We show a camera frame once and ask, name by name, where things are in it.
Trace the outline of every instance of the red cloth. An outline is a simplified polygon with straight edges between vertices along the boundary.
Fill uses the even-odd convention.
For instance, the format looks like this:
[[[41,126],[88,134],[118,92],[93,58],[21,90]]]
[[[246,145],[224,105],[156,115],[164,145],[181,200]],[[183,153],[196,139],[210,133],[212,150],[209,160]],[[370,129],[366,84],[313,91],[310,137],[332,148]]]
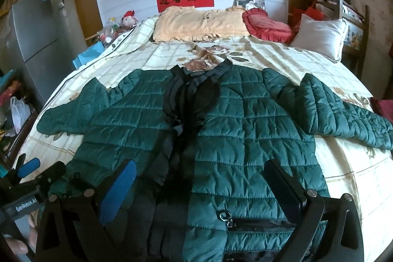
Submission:
[[[294,8],[292,12],[292,21],[291,21],[291,27],[294,28],[298,23],[301,21],[301,15],[305,14],[306,11],[298,8]]]
[[[323,12],[312,7],[308,7],[305,14],[313,20],[323,21],[325,19],[325,14]]]
[[[135,16],[135,11],[134,10],[129,10],[129,11],[127,11],[125,14],[124,14],[124,16],[123,16],[123,18],[126,18],[126,17],[130,17],[130,16]]]
[[[370,98],[373,111],[393,123],[393,100],[378,100],[374,97]]]
[[[290,43],[295,36],[289,25],[272,20],[261,8],[246,10],[242,17],[248,32],[259,39]]]
[[[0,94],[0,107],[14,95],[21,85],[18,80],[11,81],[7,89]]]

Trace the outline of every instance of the red pillow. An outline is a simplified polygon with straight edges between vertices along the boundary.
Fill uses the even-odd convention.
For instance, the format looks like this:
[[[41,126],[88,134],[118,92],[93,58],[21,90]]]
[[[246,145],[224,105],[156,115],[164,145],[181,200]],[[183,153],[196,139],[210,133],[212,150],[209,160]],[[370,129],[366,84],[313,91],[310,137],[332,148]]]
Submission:
[[[272,20],[263,9],[246,10],[242,17],[248,32],[259,39],[290,43],[295,36],[289,25]]]
[[[323,12],[320,12],[317,9],[314,9],[312,7],[308,7],[305,14],[307,16],[309,16],[310,18],[312,18],[313,20],[318,20],[318,21],[322,21],[325,19],[325,14]]]
[[[292,12],[292,20],[291,20],[291,27],[295,27],[297,23],[300,23],[301,21],[301,15],[305,14],[306,11],[298,8],[294,8]]]

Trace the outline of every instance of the bed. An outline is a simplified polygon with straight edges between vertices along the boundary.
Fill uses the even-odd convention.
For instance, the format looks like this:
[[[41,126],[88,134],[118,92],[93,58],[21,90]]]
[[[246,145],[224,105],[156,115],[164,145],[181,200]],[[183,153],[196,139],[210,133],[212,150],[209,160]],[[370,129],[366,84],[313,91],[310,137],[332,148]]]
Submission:
[[[20,150],[21,154],[26,153],[27,161],[34,157],[41,160],[41,167],[34,176],[56,161],[70,161],[83,139],[82,135],[66,133],[43,135],[36,129],[37,122],[48,108],[75,99],[94,77],[110,88],[135,69],[170,69],[180,65],[189,70],[208,70],[228,58],[235,65],[259,70],[273,68],[296,84],[309,72],[343,100],[371,110],[371,94],[357,77],[343,64],[333,63],[318,53],[253,36],[153,42],[157,19],[149,18],[132,32],[121,35],[101,56],[72,72],[58,86]],[[393,239],[391,154],[354,140],[322,136],[315,139],[316,156],[330,195],[353,195],[363,231],[365,261],[375,261]]]

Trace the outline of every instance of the plastic bag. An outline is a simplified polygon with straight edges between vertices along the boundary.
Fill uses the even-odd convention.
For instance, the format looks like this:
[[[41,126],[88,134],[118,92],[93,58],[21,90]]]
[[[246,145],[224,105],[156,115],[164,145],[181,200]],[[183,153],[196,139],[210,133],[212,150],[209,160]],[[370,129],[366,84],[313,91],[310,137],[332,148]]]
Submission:
[[[16,133],[19,133],[29,119],[31,111],[28,105],[23,100],[18,100],[15,97],[11,98],[11,114]]]
[[[119,25],[116,24],[115,18],[110,18],[105,24],[103,30],[101,30],[99,34],[99,38],[104,44],[104,47],[107,48],[119,35],[116,31],[119,28]]]

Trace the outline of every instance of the hand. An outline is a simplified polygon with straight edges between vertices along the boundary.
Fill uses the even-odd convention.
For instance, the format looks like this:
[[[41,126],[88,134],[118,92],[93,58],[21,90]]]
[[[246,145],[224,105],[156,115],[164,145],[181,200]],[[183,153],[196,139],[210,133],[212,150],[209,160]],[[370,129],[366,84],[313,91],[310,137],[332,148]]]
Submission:
[[[5,238],[5,241],[15,255],[26,254],[28,252],[27,245],[22,241],[13,238]]]
[[[36,230],[36,225],[31,214],[29,214],[28,221],[30,225],[30,233],[28,238],[29,244],[31,247],[35,248],[35,246],[37,245],[38,232]],[[5,241],[15,255],[26,254],[28,252],[27,245],[22,241],[13,238],[5,238]]]

